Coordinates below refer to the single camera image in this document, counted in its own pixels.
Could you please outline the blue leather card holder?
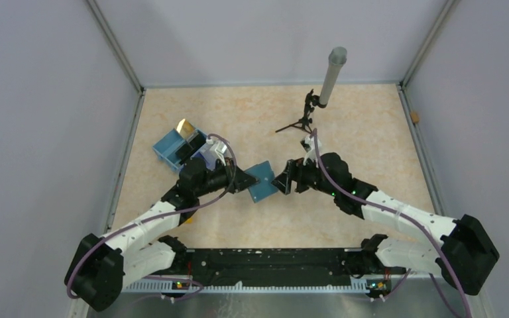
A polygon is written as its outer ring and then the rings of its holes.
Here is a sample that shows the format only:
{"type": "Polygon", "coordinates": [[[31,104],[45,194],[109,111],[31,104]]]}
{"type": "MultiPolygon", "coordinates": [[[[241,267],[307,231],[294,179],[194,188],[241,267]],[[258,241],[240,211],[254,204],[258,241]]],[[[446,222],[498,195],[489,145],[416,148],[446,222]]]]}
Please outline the blue leather card holder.
{"type": "Polygon", "coordinates": [[[275,175],[268,160],[251,166],[246,173],[258,180],[257,184],[248,188],[254,203],[259,203],[278,192],[278,189],[272,185],[275,175]]]}

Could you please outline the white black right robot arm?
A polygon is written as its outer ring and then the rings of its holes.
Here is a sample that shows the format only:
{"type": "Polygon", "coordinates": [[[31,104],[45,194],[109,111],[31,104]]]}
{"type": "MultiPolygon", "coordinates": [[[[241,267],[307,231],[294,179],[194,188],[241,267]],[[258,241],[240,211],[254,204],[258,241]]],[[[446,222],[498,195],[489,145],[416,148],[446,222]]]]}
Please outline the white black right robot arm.
{"type": "Polygon", "coordinates": [[[410,268],[442,276],[467,295],[478,295],[500,258],[481,222],[470,215],[459,219],[436,215],[390,197],[375,185],[352,176],[335,152],[321,162],[288,160],[272,185],[288,195],[314,189],[331,195],[344,213],[389,226],[411,240],[374,235],[362,242],[364,268],[379,273],[385,267],[410,268]]]}

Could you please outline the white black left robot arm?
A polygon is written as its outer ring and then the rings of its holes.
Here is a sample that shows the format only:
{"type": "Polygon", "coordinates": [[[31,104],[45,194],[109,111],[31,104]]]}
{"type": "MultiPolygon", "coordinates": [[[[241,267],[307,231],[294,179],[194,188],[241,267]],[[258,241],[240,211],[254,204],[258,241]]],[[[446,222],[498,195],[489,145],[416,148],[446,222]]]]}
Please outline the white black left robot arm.
{"type": "Polygon", "coordinates": [[[144,214],[120,229],[100,237],[90,233],[80,241],[64,278],[68,297],[103,311],[126,286],[150,273],[181,272],[186,265],[184,253],[157,238],[203,208],[201,196],[218,190],[238,193],[259,181],[232,158],[217,160],[212,170],[200,158],[188,160],[175,185],[144,214]]]}

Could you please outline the blue compartment organizer tray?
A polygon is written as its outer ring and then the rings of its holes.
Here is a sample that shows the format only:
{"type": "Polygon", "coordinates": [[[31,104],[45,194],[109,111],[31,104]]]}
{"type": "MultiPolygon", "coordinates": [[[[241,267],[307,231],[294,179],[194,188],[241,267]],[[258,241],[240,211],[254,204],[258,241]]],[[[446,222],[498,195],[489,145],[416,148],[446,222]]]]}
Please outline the blue compartment organizer tray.
{"type": "Polygon", "coordinates": [[[173,172],[179,172],[191,158],[202,159],[209,170],[215,169],[216,157],[209,151],[206,143],[207,135],[199,129],[184,138],[176,129],[172,129],[152,146],[158,159],[165,163],[173,172]]]}

